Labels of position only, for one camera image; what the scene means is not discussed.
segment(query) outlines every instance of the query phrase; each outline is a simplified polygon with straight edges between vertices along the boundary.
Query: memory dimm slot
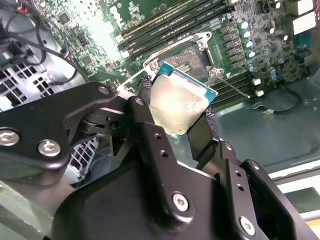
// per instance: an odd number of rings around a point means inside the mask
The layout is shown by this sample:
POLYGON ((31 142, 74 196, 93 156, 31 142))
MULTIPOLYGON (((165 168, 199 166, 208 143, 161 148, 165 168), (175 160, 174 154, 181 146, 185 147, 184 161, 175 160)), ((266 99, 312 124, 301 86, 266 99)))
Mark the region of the memory dimm slot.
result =
POLYGON ((192 12, 188 12, 179 19, 169 22, 166 25, 162 25, 155 31, 141 35, 134 42, 130 43, 128 48, 139 48, 154 39, 160 38, 161 36, 165 36, 166 34, 170 33, 170 31, 177 29, 178 27, 183 26, 185 24, 188 24, 188 21, 197 20, 197 18, 209 13, 211 10, 222 4, 223 1, 221 0, 212 0, 211 2, 202 5, 198 9, 195 9, 192 12))
POLYGON ((131 52, 130 59, 132 61, 135 61, 135 59, 137 59, 138 57, 143 56, 144 54, 147 54, 150 51, 154 51, 155 48, 160 47, 163 44, 167 44, 169 42, 174 43, 174 40, 179 40, 182 39, 184 36, 193 34, 195 28, 225 13, 227 9, 229 9, 227 6, 220 6, 211 10, 207 15, 203 15, 197 18, 197 20, 192 20, 188 24, 171 31, 167 35, 161 37, 160 40, 148 44, 147 47, 140 47, 139 49, 134 50, 133 52, 131 52))
MULTIPOLYGON (((253 93, 253 87, 251 85, 245 86, 245 87, 241 87, 239 89, 241 92, 248 94, 248 95, 252 95, 253 93)), ((219 97, 219 95, 214 99, 213 103, 210 104, 211 107, 220 107, 224 104, 227 103, 231 103, 237 99, 241 99, 244 96, 242 96, 240 93, 238 93, 236 90, 232 90, 226 94, 223 95, 223 97, 219 97)))
POLYGON ((204 11, 210 6, 217 7, 216 2, 222 2, 221 0, 205 0, 194 5, 192 9, 185 9, 179 14, 174 14, 173 17, 164 18, 163 21, 157 22, 154 26, 146 27, 144 30, 137 32, 136 34, 124 38, 124 41, 120 44, 120 48, 125 49, 141 43, 141 38, 146 41, 148 38, 156 38, 165 30, 173 29, 179 25, 183 25, 190 19, 194 19, 203 14, 204 11))
MULTIPOLYGON (((245 81, 248 79, 248 76, 243 76, 243 77, 237 77, 237 78, 231 78, 231 79, 227 79, 226 81, 229 84, 235 85, 237 83, 240 83, 242 81, 245 81)), ((216 90, 216 91, 223 91, 223 89, 229 87, 227 84, 225 84, 223 81, 218 82, 217 84, 214 84, 212 86, 210 86, 212 89, 216 90)))
POLYGON ((148 19, 145 19, 144 21, 140 22, 138 25, 135 25, 127 30, 122 31, 121 35, 123 37, 125 37, 125 36, 128 36, 141 28, 150 27, 152 24, 154 24, 154 22, 158 22, 161 18, 165 17, 166 15, 171 14, 174 11, 177 11, 178 9, 180 10, 180 9, 188 7, 188 5, 194 1, 195 0, 189 0, 189 1, 181 0, 180 2, 169 7, 168 9, 166 9, 165 11, 159 12, 158 14, 156 14, 152 17, 149 17, 148 19))

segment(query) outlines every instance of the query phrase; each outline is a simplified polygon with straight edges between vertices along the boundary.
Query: integrated circuit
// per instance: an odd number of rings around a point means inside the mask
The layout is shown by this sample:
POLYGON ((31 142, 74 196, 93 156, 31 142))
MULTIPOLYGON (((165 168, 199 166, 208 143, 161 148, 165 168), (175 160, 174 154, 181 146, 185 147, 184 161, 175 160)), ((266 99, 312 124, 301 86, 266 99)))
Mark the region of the integrated circuit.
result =
POLYGON ((254 43, 256 45, 260 44, 261 43, 261 37, 256 37, 253 41, 254 41, 254 43))
POLYGON ((79 39, 82 47, 85 47, 85 46, 87 46, 87 45, 89 44, 87 38, 86 38, 85 35, 83 35, 82 33, 80 33, 80 34, 77 36, 77 38, 79 39))
POLYGON ((201 81, 209 76, 203 54, 204 52, 200 52, 197 45, 193 45, 159 61, 158 64, 160 67, 164 63, 170 64, 180 71, 201 81))
POLYGON ((246 13, 250 10, 250 5, 248 3, 242 6, 242 12, 246 13))
POLYGON ((227 35, 224 35, 222 38, 223 38, 223 40, 224 40, 225 42, 227 42, 227 41, 230 41, 230 40, 232 39, 232 36, 231 36, 231 34, 229 33, 229 34, 227 34, 227 35))
POLYGON ((84 56, 81 61, 83 62, 84 65, 90 65, 92 64, 92 60, 89 56, 84 56))
POLYGON ((70 22, 70 18, 69 16, 64 12, 62 13, 59 17, 58 17, 59 21, 62 23, 62 24, 66 24, 68 22, 70 22))

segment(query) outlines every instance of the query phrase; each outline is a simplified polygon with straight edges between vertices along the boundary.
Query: chip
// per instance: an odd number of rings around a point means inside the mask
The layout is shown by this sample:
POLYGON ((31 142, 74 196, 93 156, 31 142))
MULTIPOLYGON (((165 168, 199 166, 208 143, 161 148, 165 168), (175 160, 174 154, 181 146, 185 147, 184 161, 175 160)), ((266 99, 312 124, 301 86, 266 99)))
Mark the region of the chip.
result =
POLYGON ((229 32, 229 27, 228 27, 228 26, 222 27, 222 28, 220 29, 220 32, 221 32, 222 34, 228 33, 228 32, 229 32))
POLYGON ((271 50, 272 53, 275 53, 277 51, 277 47, 273 46, 270 50, 271 50))
POLYGON ((234 6, 234 10, 239 11, 241 9, 241 4, 237 4, 234 6))
POLYGON ((231 63, 237 62, 239 60, 239 57, 237 55, 234 55, 234 56, 230 57, 229 60, 231 63))
POLYGON ((59 21, 62 23, 62 24, 66 24, 68 22, 70 22, 70 18, 69 16, 64 12, 62 13, 59 17, 59 21))
POLYGON ((289 50, 290 50, 290 46, 287 45, 287 46, 283 47, 283 50, 284 50, 285 52, 286 52, 286 51, 289 51, 289 50))
POLYGON ((231 48, 230 50, 227 51, 229 56, 235 55, 237 52, 234 48, 231 48))
POLYGON ((243 6, 242 6, 242 12, 247 12, 247 11, 249 11, 250 10, 250 5, 249 4, 244 4, 243 6))
POLYGON ((263 20, 263 21, 266 21, 266 20, 268 20, 268 19, 269 19, 269 15, 268 15, 268 14, 262 16, 262 20, 263 20))
POLYGON ((236 68, 239 68, 241 65, 240 65, 240 62, 235 62, 235 63, 232 63, 231 64, 231 67, 233 68, 233 69, 236 69, 236 68))
POLYGON ((227 42, 227 41, 231 40, 232 36, 231 36, 231 34, 227 34, 227 35, 223 36, 222 38, 223 38, 224 41, 227 42))
POLYGON ((260 44, 261 43, 261 37, 256 37, 255 39, 254 39, 254 43, 255 44, 260 44))
POLYGON ((84 65, 89 65, 89 64, 92 64, 92 60, 91 58, 87 55, 87 56, 84 56, 82 59, 81 59, 82 63, 84 65))
POLYGON ((234 42, 233 41, 229 41, 225 44, 225 48, 226 49, 231 49, 233 48, 235 45, 234 45, 234 42))

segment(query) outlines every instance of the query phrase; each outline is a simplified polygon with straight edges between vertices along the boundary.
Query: silver screw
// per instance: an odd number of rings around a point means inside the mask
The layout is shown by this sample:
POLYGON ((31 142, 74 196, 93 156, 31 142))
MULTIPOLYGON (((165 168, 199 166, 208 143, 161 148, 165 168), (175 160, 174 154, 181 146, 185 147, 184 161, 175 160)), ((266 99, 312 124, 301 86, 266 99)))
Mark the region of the silver screw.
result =
POLYGON ((259 166, 254 161, 252 161, 251 164, 256 170, 260 169, 259 166))
POLYGON ((100 86, 99 88, 100 93, 104 94, 104 95, 108 95, 109 91, 108 89, 106 89, 104 86, 100 86))
POLYGON ((136 98, 135 102, 141 106, 145 105, 144 102, 140 98, 136 98))
POLYGON ((189 208, 188 200, 185 196, 183 196, 180 193, 175 193, 172 196, 172 201, 177 209, 179 209, 181 212, 185 212, 189 208))
POLYGON ((18 133, 12 130, 1 130, 0 131, 0 146, 13 146, 19 142, 20 136, 18 133))
POLYGON ((55 157, 61 152, 61 147, 53 140, 43 140, 38 145, 38 151, 46 157, 55 157))
POLYGON ((229 151, 231 151, 231 150, 232 150, 232 147, 230 146, 230 144, 229 144, 229 143, 225 142, 225 146, 226 146, 226 148, 227 148, 229 151))
POLYGON ((204 44, 203 41, 198 41, 198 47, 199 47, 199 48, 202 48, 204 45, 205 45, 205 44, 204 44))
POLYGON ((253 236, 256 234, 254 225, 244 216, 240 217, 240 224, 247 234, 253 236))

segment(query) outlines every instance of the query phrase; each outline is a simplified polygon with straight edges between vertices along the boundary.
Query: screw hole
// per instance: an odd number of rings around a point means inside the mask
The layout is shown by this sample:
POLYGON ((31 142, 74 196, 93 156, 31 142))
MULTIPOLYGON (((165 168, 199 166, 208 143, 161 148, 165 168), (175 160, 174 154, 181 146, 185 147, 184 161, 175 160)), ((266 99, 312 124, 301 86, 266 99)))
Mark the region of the screw hole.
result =
POLYGON ((155 134, 154 134, 154 137, 155 137, 156 139, 161 139, 161 135, 160 135, 159 133, 155 133, 155 134))
POLYGON ((161 156, 164 157, 164 158, 167 158, 167 157, 168 157, 168 153, 166 153, 166 151, 164 151, 164 150, 161 150, 160 154, 161 154, 161 156))
POLYGON ((116 130, 120 126, 120 122, 118 121, 112 121, 109 124, 109 127, 111 130, 116 130))
POLYGON ((238 177, 240 177, 240 178, 241 178, 241 173, 240 173, 240 172, 235 171, 235 174, 236 174, 238 177))
POLYGON ((241 186, 240 184, 237 184, 236 186, 238 187, 238 189, 239 189, 240 191, 242 191, 242 192, 244 192, 244 191, 245 191, 244 187, 243 187, 243 186, 241 186))

